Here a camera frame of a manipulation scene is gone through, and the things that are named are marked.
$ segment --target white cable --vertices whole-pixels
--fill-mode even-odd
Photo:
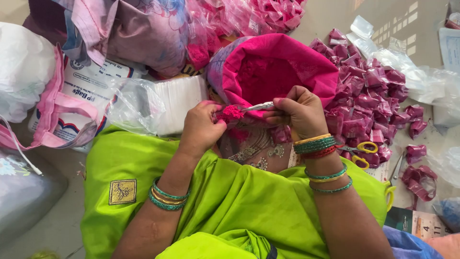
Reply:
[[[0,114],[0,118],[3,119],[3,121],[6,123],[6,126],[8,128],[8,130],[10,131],[10,135],[11,135],[11,138],[13,139],[13,142],[14,144],[16,145],[16,148],[17,150],[19,151],[19,153],[23,156],[23,158],[26,160],[26,162],[30,165],[30,167],[32,167],[32,170],[34,170],[35,173],[37,173],[37,175],[41,175],[42,172],[40,171],[40,169],[38,169],[35,165],[33,165],[29,159],[27,159],[27,157],[24,155],[24,153],[22,152],[21,148],[19,147],[19,144],[17,143],[16,141],[16,137],[14,136],[14,133],[13,133],[13,130],[11,129],[11,126],[10,124],[8,123],[8,121],[5,119],[5,117],[3,117],[1,114]]]

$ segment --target woman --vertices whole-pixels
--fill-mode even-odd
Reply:
[[[328,133],[321,102],[306,88],[273,102],[264,117],[288,124],[293,138]],[[180,143],[115,127],[95,139],[81,222],[87,258],[393,258],[383,184],[336,152],[278,174],[219,159],[209,149],[226,130],[212,119],[221,109],[209,101],[190,110]],[[309,183],[305,169],[315,179],[346,173]],[[156,188],[190,195],[167,210],[153,203]]]

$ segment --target floor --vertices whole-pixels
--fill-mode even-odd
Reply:
[[[22,24],[29,12],[26,0],[0,0],[0,21]],[[376,33],[373,40],[384,47],[388,46],[389,37],[407,40],[408,54],[416,65],[428,65],[433,68],[442,66],[437,30],[442,27],[446,16],[448,0],[308,0],[301,25],[290,35],[308,45],[315,37],[325,39],[329,31],[336,27],[347,33],[356,15],[363,16],[374,25]],[[401,105],[415,104],[407,100]],[[460,128],[452,128],[441,135],[432,125],[432,107],[425,107],[424,119],[430,121],[429,128],[416,141],[411,140],[406,131],[400,130],[391,147],[394,154],[389,168],[395,167],[402,149],[408,144],[426,144],[435,153],[447,147],[460,146]],[[27,119],[15,125],[15,131],[21,141],[31,139],[27,131]],[[83,215],[82,178],[76,174],[85,163],[86,156],[73,150],[53,150],[38,148],[44,159],[50,161],[57,170],[69,180],[69,188],[50,212],[29,232],[11,242],[8,247],[0,247],[0,258],[26,258],[39,249],[48,248],[65,258],[82,246],[80,219]],[[454,190],[443,179],[438,181],[438,196],[447,197],[460,190]],[[394,205],[408,207],[412,203],[410,195],[402,183],[398,184]],[[422,204],[419,209],[430,212],[429,204]],[[82,259],[84,249],[71,258]]]

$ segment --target yellow handle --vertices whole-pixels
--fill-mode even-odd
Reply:
[[[352,156],[352,157],[351,157],[351,161],[352,161],[353,163],[355,163],[355,164],[356,164],[356,161],[358,161],[358,160],[361,161],[361,162],[363,162],[364,164],[366,164],[365,167],[360,167],[361,169],[366,170],[367,168],[369,168],[369,163],[368,163],[364,158],[360,158],[360,157],[358,157],[358,156]]]
[[[374,150],[365,149],[364,145],[371,145],[371,146],[374,147]],[[360,150],[360,151],[364,151],[366,153],[377,153],[377,151],[379,150],[379,147],[375,143],[367,141],[367,142],[361,142],[357,146],[357,149]]]
[[[385,197],[389,194],[390,199],[388,200],[388,203],[386,204],[386,212],[389,212],[391,207],[393,206],[393,201],[395,199],[394,191],[396,190],[396,186],[391,186],[385,190]]]

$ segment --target lime green saree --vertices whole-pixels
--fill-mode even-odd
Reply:
[[[174,155],[179,142],[171,140],[113,126],[95,138],[86,161],[85,215],[80,224],[86,258],[110,258],[124,229],[148,199],[152,180]],[[383,226],[385,186],[350,161],[343,162],[354,188]],[[329,258],[308,182],[302,166],[273,174],[206,152],[192,177],[174,241],[190,238],[174,243],[158,258],[188,258],[174,253],[187,251],[185,247],[191,249],[185,253],[189,258],[208,258],[190,254],[204,251],[193,247],[207,245],[210,237],[205,233],[217,236],[208,242],[216,255],[221,246],[212,243],[223,241],[223,254],[239,247],[246,256],[259,259],[269,254],[279,259]]]

